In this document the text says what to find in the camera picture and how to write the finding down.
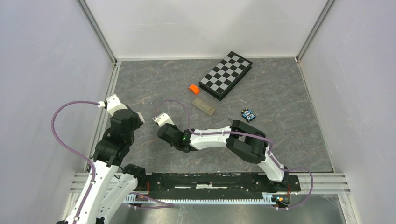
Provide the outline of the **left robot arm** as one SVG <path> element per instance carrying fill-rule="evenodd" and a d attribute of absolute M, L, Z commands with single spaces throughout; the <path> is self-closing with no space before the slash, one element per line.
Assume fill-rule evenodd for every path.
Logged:
<path fill-rule="evenodd" d="M 145 169 L 129 164 L 110 192 L 106 191 L 134 141 L 134 132 L 144 124 L 140 112 L 129 107 L 111 111 L 111 126 L 97 143 L 90 160 L 91 171 L 80 197 L 63 224 L 108 224 L 127 195 L 138 186 Z"/>

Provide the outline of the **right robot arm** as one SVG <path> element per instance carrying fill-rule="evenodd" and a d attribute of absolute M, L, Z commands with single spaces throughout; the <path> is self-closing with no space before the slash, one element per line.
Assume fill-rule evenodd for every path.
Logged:
<path fill-rule="evenodd" d="M 234 120 L 230 126 L 220 129 L 179 128 L 170 120 L 155 120 L 159 126 L 157 136 L 169 143 L 171 147 L 188 153 L 206 148 L 227 148 L 242 160 L 257 164 L 273 182 L 286 184 L 288 172 L 272 154 L 273 142 L 266 138 L 264 132 Z"/>

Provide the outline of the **red white remote control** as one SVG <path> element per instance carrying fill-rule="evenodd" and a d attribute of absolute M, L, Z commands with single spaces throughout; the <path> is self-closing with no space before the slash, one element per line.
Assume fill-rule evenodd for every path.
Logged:
<path fill-rule="evenodd" d="M 141 121 L 141 123 L 144 124 L 145 120 L 144 120 L 144 117 L 143 117 L 142 113 L 141 112 L 136 112 L 136 114 L 138 115 L 139 120 Z"/>

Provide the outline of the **white beige remote control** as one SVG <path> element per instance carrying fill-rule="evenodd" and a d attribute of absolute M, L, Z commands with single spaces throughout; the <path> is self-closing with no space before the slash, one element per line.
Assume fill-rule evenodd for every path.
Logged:
<path fill-rule="evenodd" d="M 210 116 L 212 116 L 216 112 L 215 107 L 211 106 L 200 98 L 193 99 L 192 104 Z"/>

